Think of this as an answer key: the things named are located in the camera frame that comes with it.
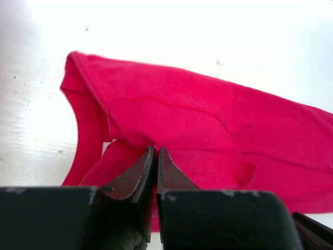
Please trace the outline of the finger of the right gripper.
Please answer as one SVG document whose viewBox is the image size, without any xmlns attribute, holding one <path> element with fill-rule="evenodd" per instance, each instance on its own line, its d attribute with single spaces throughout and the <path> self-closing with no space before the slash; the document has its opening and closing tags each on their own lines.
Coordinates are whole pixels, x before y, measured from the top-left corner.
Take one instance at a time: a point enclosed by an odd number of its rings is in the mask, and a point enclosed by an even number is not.
<svg viewBox="0 0 333 250">
<path fill-rule="evenodd" d="M 332 250 L 332 229 L 311 219 L 310 217 L 295 212 L 292 214 L 298 230 L 303 249 L 305 250 Z"/>
</svg>

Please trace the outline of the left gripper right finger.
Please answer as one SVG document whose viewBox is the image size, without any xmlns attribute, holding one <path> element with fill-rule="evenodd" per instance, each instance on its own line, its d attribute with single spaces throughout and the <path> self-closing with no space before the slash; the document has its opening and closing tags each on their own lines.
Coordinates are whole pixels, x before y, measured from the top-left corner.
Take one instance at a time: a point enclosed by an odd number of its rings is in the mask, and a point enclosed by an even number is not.
<svg viewBox="0 0 333 250">
<path fill-rule="evenodd" d="M 301 249 L 293 219 L 271 192 L 202 190 L 158 158 L 157 204 L 164 249 Z"/>
</svg>

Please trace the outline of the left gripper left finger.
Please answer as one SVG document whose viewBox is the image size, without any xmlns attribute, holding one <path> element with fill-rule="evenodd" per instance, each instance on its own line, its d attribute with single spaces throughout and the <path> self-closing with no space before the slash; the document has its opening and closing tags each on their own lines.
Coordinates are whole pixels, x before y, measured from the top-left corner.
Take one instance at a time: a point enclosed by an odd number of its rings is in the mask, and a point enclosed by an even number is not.
<svg viewBox="0 0 333 250">
<path fill-rule="evenodd" d="M 107 184 L 1 187 L 1 249 L 146 249 L 154 148 Z"/>
</svg>

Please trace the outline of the magenta t shirt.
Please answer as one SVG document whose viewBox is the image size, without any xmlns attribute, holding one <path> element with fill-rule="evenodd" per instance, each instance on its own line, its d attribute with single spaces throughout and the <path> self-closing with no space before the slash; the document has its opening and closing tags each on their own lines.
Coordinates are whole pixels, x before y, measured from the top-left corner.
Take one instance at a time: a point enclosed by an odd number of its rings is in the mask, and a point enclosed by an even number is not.
<svg viewBox="0 0 333 250">
<path fill-rule="evenodd" d="M 64 185 L 102 186 L 148 146 L 202 189 L 271 191 L 332 211 L 332 114 L 183 69 L 71 52 L 60 86 L 78 124 Z"/>
</svg>

